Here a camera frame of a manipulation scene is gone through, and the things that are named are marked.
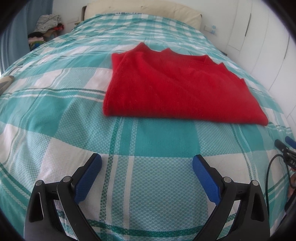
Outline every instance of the red sweater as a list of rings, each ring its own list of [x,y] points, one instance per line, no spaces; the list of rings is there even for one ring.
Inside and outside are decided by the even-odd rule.
[[[107,116],[180,118],[267,125],[245,81],[209,56],[188,56],[144,43],[112,54]]]

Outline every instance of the curtain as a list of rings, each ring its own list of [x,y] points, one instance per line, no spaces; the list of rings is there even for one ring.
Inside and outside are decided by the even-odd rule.
[[[28,34],[41,15],[52,13],[53,0],[31,0],[15,16],[0,37],[0,71],[30,52]]]

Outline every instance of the cream upholstered headboard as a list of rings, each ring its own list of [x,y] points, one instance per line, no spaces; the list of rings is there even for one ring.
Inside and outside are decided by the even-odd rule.
[[[161,0],[99,0],[82,8],[82,20],[96,14],[113,12],[136,12],[172,18],[200,29],[202,15],[200,12],[170,1]]]

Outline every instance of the teal and white plaid blanket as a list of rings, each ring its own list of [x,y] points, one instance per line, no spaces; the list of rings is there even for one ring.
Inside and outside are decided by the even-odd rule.
[[[224,62],[245,79],[268,126],[105,117],[111,54],[140,42]],[[192,240],[214,208],[192,170],[192,157],[202,154],[222,176],[243,183],[256,179],[264,189],[267,166],[277,154],[275,139],[293,137],[261,84],[199,31],[172,19],[97,15],[19,59],[3,75],[17,66],[15,81],[0,96],[0,207],[19,233],[34,183],[72,175],[96,152],[103,167],[80,207],[102,240]],[[269,179],[272,230],[283,216],[287,187],[285,166],[275,161]],[[221,237],[237,208],[236,202]],[[63,212],[59,215],[73,235]]]

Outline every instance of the bed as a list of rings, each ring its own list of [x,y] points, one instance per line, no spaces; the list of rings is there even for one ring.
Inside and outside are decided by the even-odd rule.
[[[196,154],[236,182],[258,180],[265,195],[267,166],[278,153],[275,139],[294,138],[268,91],[189,24],[139,12],[98,13],[3,74],[15,81],[0,96],[0,207],[17,231],[23,233],[35,182],[72,175],[94,152],[102,156],[102,170],[80,207],[102,240],[192,240],[215,207],[192,170]],[[244,78],[268,125],[105,117],[111,54],[140,42],[223,62]],[[274,162],[268,183],[272,231],[284,215],[287,187],[285,166]]]

